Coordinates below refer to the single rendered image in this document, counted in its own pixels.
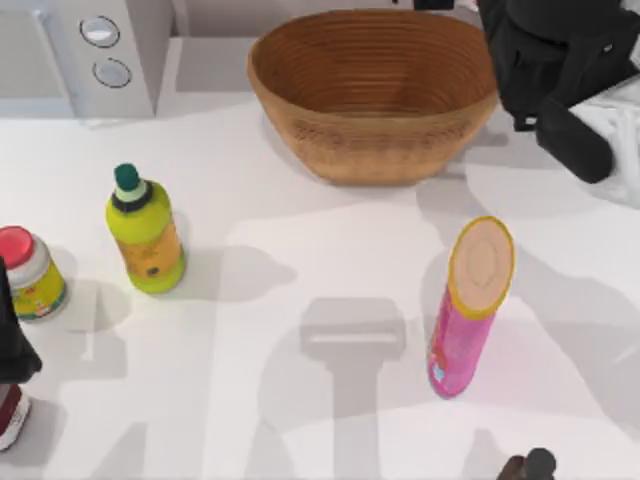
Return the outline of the brown woven basket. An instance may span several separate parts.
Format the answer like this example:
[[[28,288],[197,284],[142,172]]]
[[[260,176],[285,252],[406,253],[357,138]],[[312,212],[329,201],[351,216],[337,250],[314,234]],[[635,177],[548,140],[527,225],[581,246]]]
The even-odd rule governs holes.
[[[498,101],[483,31],[411,10],[292,19],[254,42],[247,74],[283,143],[336,185],[411,185],[436,174]]]

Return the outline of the pink can with yellow rim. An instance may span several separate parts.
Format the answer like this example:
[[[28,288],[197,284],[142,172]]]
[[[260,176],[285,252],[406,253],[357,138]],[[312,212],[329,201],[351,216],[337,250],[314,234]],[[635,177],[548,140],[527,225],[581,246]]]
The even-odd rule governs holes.
[[[514,241],[503,222],[481,216],[463,228],[428,349],[427,373],[439,396],[453,398],[471,383],[514,270]]]

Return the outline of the green bottle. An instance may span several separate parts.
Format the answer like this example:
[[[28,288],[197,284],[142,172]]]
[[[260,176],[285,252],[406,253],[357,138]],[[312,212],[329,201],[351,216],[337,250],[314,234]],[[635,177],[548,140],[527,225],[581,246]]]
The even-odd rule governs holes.
[[[105,219],[131,283],[155,295],[173,289],[185,273],[185,255],[164,187],[131,163],[114,169]]]

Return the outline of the round grey microwave knob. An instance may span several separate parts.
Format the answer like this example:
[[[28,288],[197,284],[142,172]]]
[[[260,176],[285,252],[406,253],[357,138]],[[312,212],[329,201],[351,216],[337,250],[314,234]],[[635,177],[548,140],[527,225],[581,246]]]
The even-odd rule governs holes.
[[[120,29],[117,24],[105,16],[83,19],[79,23],[82,38],[97,48],[111,48],[120,40]]]
[[[121,89],[132,81],[130,68],[115,58],[105,58],[96,61],[92,67],[94,78],[103,86],[111,89]]]

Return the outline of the yellow jar with red lid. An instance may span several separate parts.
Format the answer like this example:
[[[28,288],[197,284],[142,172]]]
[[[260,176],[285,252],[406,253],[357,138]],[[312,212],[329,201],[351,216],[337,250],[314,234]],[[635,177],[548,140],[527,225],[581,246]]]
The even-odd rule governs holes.
[[[1,227],[0,257],[19,319],[37,320],[61,307],[66,283],[40,237],[21,226]]]

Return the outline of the dark brown and grey object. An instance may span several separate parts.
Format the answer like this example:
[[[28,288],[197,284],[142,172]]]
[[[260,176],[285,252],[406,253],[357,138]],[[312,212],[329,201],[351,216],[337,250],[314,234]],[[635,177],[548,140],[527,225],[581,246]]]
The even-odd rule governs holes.
[[[496,480],[555,480],[556,458],[546,448],[533,448],[526,456],[513,455]]]

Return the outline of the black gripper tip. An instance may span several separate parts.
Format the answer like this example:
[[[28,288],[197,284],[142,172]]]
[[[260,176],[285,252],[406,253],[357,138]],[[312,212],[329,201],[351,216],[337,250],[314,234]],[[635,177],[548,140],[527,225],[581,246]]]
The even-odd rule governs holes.
[[[41,358],[19,324],[7,268],[0,256],[0,385],[24,384],[39,373],[42,366]]]

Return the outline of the pale microwave oven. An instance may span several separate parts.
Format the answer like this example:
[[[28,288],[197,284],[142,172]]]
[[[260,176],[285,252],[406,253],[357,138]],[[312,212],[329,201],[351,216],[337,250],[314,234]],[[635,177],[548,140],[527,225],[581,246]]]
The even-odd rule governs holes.
[[[120,29],[111,48],[88,44],[83,19]],[[0,119],[138,119],[155,115],[175,23],[172,0],[0,0]],[[115,58],[132,72],[101,85],[93,64]]]

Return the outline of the red and white can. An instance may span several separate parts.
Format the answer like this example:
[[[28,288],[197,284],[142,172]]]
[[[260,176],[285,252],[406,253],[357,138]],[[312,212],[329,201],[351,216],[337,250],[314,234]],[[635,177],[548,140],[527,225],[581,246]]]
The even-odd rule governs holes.
[[[0,385],[0,452],[16,442],[30,407],[30,398],[19,385]]]

